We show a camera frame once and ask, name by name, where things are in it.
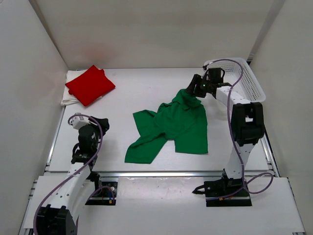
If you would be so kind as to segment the green t shirt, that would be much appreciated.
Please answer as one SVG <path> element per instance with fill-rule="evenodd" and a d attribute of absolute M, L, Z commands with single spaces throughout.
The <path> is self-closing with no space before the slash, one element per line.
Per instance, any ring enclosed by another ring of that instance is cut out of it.
<path fill-rule="evenodd" d="M 133 117 L 139 138 L 128 147 L 125 163 L 151 164 L 167 141 L 174 142 L 178 153 L 208 153 L 205 108 L 184 89 L 170 103 L 160 104 L 156 112 L 142 110 Z"/>

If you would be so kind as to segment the red t shirt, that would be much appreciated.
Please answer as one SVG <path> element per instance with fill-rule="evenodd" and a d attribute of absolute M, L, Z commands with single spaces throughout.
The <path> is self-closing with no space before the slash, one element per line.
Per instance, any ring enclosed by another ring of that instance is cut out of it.
<path fill-rule="evenodd" d="M 77 98 L 85 107 L 99 97 L 106 95 L 115 85 L 106 77 L 104 70 L 92 65 L 88 70 L 65 84 L 68 93 Z"/>

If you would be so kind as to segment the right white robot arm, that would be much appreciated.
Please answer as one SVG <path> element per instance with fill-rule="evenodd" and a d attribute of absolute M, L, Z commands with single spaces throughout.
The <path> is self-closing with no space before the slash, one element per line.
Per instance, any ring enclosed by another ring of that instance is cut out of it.
<path fill-rule="evenodd" d="M 238 188 L 235 181 L 245 184 L 244 169 L 251 151 L 264 136 L 263 106 L 252 102 L 233 90 L 234 85 L 224 82 L 221 68 L 209 68 L 203 75 L 195 74 L 186 92 L 204 98 L 211 94 L 227 107 L 227 121 L 233 149 L 227 167 L 225 180 L 220 182 L 222 194 L 230 196 Z"/>

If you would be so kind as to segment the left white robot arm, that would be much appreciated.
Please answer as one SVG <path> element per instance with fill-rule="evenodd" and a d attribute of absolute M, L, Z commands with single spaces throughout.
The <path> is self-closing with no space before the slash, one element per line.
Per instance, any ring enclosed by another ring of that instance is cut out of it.
<path fill-rule="evenodd" d="M 72 149 L 65 179 L 45 196 L 35 211 L 35 235 L 76 235 L 81 210 L 103 189 L 99 174 L 92 169 L 103 136 L 110 128 L 109 120 L 76 113 L 67 122 L 78 130 L 78 142 Z"/>

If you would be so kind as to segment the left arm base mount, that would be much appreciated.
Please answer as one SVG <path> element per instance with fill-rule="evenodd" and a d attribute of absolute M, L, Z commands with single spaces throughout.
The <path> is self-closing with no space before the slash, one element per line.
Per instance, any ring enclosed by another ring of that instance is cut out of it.
<path fill-rule="evenodd" d="M 115 206 L 117 201 L 117 177 L 101 177 L 93 175 L 87 178 L 93 182 L 96 193 L 85 203 L 85 205 Z"/>

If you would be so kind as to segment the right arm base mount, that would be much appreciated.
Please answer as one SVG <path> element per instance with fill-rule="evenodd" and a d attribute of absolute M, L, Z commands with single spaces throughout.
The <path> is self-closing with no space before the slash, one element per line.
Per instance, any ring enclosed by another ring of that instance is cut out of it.
<path fill-rule="evenodd" d="M 205 195 L 207 207 L 250 207 L 250 194 L 244 189 L 242 178 L 228 178 L 225 171 L 215 181 L 204 181 L 193 191 L 196 195 Z"/>

